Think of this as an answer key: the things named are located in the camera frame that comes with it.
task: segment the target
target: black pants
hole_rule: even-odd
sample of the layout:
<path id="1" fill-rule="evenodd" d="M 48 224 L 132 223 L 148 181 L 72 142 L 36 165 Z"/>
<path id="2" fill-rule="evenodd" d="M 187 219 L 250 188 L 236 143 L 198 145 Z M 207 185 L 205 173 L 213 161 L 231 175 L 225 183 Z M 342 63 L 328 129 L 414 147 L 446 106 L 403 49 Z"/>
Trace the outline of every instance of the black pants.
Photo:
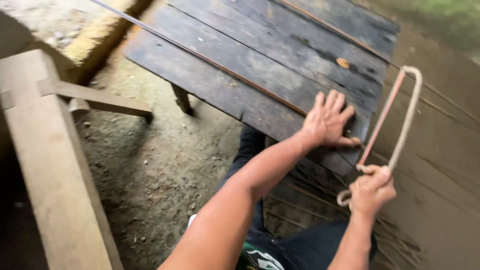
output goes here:
<path id="1" fill-rule="evenodd" d="M 244 126 L 240 135 L 240 148 L 225 178 L 219 183 L 220 189 L 226 181 L 254 156 L 265 149 L 265 135 Z M 253 220 L 246 241 L 262 252 L 277 259 L 285 270 L 319 270 L 327 269 L 335 256 L 340 240 L 347 229 L 348 222 L 335 221 L 327 225 L 311 227 L 285 239 L 275 239 L 264 226 L 263 199 L 255 204 Z M 377 249 L 372 235 L 372 259 Z"/>

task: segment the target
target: floor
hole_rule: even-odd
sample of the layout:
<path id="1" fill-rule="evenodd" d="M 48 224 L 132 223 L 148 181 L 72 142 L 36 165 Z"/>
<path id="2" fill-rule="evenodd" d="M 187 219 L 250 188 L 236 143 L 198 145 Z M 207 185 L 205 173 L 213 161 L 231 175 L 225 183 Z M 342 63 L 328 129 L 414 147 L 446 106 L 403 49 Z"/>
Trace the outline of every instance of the floor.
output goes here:
<path id="1" fill-rule="evenodd" d="M 423 89 L 394 172 L 398 197 L 384 213 L 425 250 L 422 268 L 478 268 L 480 67 L 376 0 L 369 8 L 401 25 L 394 62 L 419 67 L 445 97 Z M 147 101 L 154 121 L 148 125 L 137 117 L 95 111 L 77 126 L 124 267 L 153 269 L 170 254 L 188 217 L 215 192 L 236 153 L 241 124 L 192 97 L 195 116 L 182 113 L 170 84 L 125 59 L 122 45 L 90 86 Z M 396 73 L 388 70 L 385 93 Z M 374 151 L 384 157 L 395 146 L 412 86 L 412 80 L 405 82 L 377 138 Z M 381 164 L 375 158 L 369 162 Z M 22 196 L 14 201 L 28 205 Z M 19 205 L 14 209 L 24 209 Z M 267 205 L 306 226 L 319 222 L 295 209 Z M 272 216 L 267 221 L 276 232 L 299 230 Z"/>

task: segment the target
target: person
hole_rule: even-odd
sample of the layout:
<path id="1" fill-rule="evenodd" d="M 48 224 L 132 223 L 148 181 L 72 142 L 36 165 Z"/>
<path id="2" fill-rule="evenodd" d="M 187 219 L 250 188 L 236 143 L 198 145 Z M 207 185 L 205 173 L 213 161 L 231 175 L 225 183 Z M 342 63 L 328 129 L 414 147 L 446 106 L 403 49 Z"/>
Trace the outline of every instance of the person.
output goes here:
<path id="1" fill-rule="evenodd" d="M 349 186 L 348 222 L 335 221 L 275 239 L 264 228 L 265 196 L 318 146 L 355 146 L 342 130 L 354 114 L 345 96 L 319 93 L 300 131 L 265 149 L 265 135 L 245 126 L 240 148 L 219 191 L 199 211 L 159 270 L 355 270 L 367 269 L 376 250 L 375 215 L 396 196 L 387 167 L 367 166 Z"/>

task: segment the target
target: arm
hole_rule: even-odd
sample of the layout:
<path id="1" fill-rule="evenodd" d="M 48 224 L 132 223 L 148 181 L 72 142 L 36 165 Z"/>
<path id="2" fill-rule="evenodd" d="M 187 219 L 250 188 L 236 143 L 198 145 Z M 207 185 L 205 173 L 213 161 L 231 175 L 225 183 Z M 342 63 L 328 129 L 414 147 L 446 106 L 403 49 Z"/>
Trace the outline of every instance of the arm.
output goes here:
<path id="1" fill-rule="evenodd" d="M 368 269 L 372 227 L 375 215 L 387 201 L 395 198 L 390 170 L 384 166 L 370 165 L 363 169 L 365 175 L 350 185 L 350 222 L 340 241 L 329 270 Z"/>
<path id="2" fill-rule="evenodd" d="M 341 109 L 345 96 L 322 93 L 302 129 L 291 138 L 269 147 L 234 174 L 200 210 L 160 270 L 233 269 L 252 221 L 255 203 L 265 196 L 309 151 L 319 145 L 353 146 L 357 138 L 342 136 L 353 107 Z"/>

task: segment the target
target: hand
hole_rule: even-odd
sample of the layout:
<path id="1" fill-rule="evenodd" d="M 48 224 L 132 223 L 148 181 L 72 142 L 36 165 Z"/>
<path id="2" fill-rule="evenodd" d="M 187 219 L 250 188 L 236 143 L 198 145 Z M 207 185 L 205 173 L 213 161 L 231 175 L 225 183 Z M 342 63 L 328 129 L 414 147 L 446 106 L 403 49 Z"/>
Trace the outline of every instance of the hand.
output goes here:
<path id="1" fill-rule="evenodd" d="M 373 222 L 382 205 L 396 197 L 392 172 L 387 166 L 369 165 L 363 168 L 364 175 L 350 185 L 352 217 Z"/>
<path id="2" fill-rule="evenodd" d="M 310 146 L 312 148 L 320 145 L 353 147 L 359 144 L 360 140 L 356 137 L 345 138 L 342 136 L 343 127 L 355 113 L 353 106 L 348 106 L 341 112 L 345 104 L 345 95 L 331 90 L 325 104 L 324 98 L 322 92 L 317 94 L 315 105 L 303 122 L 301 132 L 305 134 Z"/>

